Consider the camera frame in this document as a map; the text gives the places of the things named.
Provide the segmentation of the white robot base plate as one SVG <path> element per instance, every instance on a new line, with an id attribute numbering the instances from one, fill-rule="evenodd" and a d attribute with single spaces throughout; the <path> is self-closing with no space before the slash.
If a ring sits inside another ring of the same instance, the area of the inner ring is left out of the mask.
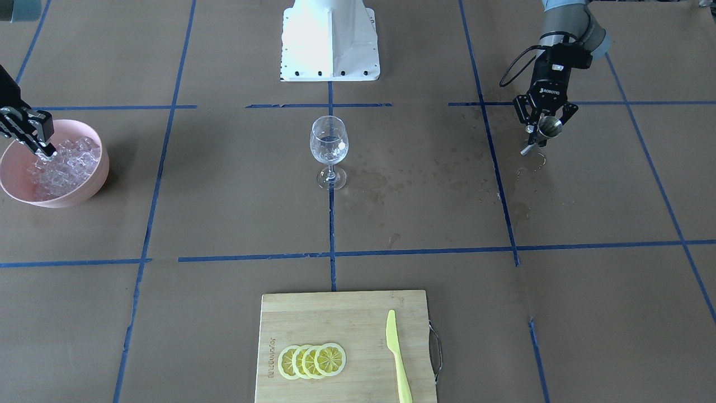
<path id="1" fill-rule="evenodd" d="M 296 1 L 282 18 L 280 80 L 360 82 L 381 76 L 375 13 L 363 1 Z"/>

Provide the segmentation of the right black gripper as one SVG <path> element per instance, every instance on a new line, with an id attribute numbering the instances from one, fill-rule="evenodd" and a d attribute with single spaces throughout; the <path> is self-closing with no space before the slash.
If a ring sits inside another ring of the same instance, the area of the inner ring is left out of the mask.
<path id="1" fill-rule="evenodd" d="M 20 87 L 2 65 L 1 107 L 13 108 L 20 113 L 20 116 L 2 115 L 2 134 L 25 145 L 41 160 L 51 161 L 57 153 L 50 142 L 55 131 L 51 113 L 31 110 L 21 99 Z"/>

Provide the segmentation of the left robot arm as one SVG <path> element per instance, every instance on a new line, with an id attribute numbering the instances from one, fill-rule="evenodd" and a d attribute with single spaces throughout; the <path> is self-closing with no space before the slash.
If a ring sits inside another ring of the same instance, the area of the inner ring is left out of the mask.
<path id="1" fill-rule="evenodd" d="M 544 1 L 544 25 L 539 43 L 526 49 L 537 51 L 527 62 L 533 67 L 529 89 L 512 104 L 517 119 L 529 135 L 521 154 L 544 147 L 560 135 L 563 125 L 578 111 L 568 100 L 573 69 L 589 69 L 594 59 L 605 56 L 609 34 L 588 9 L 588 1 Z"/>

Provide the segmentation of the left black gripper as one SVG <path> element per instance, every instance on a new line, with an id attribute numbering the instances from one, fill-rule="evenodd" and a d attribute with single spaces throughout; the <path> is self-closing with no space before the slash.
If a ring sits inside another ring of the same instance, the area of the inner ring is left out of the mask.
<path id="1" fill-rule="evenodd" d="M 540 48 L 542 53 L 535 59 L 529 89 L 525 94 L 514 98 L 517 118 L 529 133 L 529 147 L 540 145 L 541 115 L 554 116 L 552 135 L 560 135 L 563 126 L 580 109 L 578 105 L 568 102 L 567 90 L 572 68 L 548 64 L 543 56 L 546 49 Z M 562 116 L 557 118 L 555 113 L 559 109 L 562 110 Z"/>

